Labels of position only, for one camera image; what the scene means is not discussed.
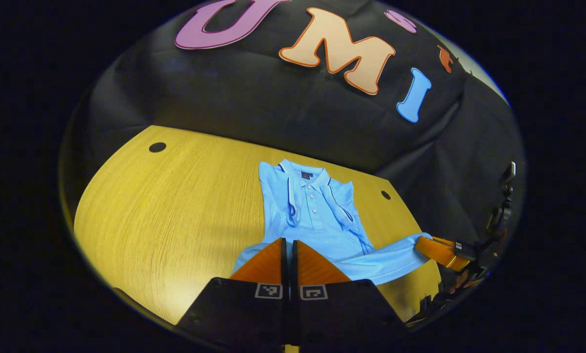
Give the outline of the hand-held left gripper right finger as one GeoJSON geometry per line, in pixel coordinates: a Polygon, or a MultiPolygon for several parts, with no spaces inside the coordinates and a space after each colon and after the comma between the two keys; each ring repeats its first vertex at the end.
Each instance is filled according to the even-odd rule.
{"type": "Polygon", "coordinates": [[[313,248],[294,241],[293,346],[384,346],[405,335],[405,324],[371,280],[350,280],[313,248]]]}

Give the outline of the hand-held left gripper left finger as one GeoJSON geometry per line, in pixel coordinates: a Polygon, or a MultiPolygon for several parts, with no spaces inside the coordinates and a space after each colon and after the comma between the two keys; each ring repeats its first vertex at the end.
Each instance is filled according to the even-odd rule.
{"type": "Polygon", "coordinates": [[[286,240],[268,244],[231,277],[213,277],[177,330],[213,346],[284,346],[287,267],[286,240]]]}

